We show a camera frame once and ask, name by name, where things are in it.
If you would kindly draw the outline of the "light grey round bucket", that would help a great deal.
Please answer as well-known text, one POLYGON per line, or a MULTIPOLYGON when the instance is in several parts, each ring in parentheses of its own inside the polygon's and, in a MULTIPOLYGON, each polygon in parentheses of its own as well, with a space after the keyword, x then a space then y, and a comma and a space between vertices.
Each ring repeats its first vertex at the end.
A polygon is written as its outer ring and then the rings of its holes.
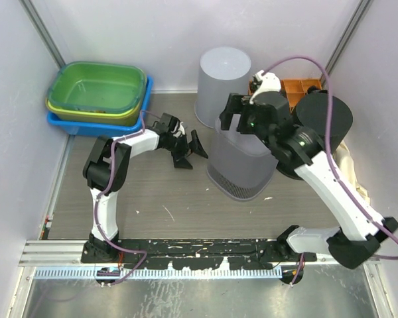
POLYGON ((195 115, 203 125, 214 127, 229 94, 247 94, 250 70, 251 59, 240 49, 221 46, 203 53, 194 106, 195 115))

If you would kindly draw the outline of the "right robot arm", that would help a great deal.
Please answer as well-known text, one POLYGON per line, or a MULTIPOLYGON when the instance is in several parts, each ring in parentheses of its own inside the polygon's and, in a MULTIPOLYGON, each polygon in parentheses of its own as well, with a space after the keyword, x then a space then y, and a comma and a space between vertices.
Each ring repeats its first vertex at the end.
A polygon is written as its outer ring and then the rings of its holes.
POLYGON ((239 115, 236 130, 256 136, 271 154, 292 169, 321 198, 336 218, 331 229, 292 225, 278 236, 278 253, 286 261, 302 253, 329 254, 354 269, 375 255, 381 243, 397 229, 393 217, 383 217, 343 177, 319 135, 296 124, 289 103, 277 91, 256 97, 232 93, 219 116, 222 130, 239 115))

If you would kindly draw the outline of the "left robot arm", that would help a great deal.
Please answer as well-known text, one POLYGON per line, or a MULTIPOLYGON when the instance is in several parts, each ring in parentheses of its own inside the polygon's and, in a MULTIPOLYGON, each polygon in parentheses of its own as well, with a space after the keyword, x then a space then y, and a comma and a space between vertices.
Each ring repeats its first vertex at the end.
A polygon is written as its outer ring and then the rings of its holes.
POLYGON ((175 168, 191 170, 191 154, 208 157, 197 132, 191 131, 188 140, 183 122, 175 116, 164 113, 149 126, 141 124, 141 130, 132 134, 98 137, 84 165, 82 175, 93 201, 93 226, 84 245, 85 258, 113 262, 120 253, 137 254, 117 244, 117 196, 125 184, 130 159, 165 149, 170 152, 175 168))

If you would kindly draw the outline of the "grey mesh waste basket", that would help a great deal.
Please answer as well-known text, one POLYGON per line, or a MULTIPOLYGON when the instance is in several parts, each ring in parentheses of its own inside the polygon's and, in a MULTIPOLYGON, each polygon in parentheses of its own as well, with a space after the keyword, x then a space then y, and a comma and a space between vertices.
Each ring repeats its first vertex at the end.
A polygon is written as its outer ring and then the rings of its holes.
POLYGON ((250 201, 270 183, 278 160, 253 134, 236 131, 239 116, 227 131, 216 119, 206 172, 216 187, 236 201, 250 201))

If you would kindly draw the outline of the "black ribbed bin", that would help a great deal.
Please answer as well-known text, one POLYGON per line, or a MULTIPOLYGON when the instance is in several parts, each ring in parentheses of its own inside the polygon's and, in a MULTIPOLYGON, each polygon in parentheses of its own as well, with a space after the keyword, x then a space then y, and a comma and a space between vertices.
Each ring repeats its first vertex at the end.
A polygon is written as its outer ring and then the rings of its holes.
POLYGON ((305 95, 291 113, 286 97, 271 94, 278 171, 299 180, 295 169, 311 166, 321 152, 333 154, 353 123, 350 108, 327 91, 305 95))

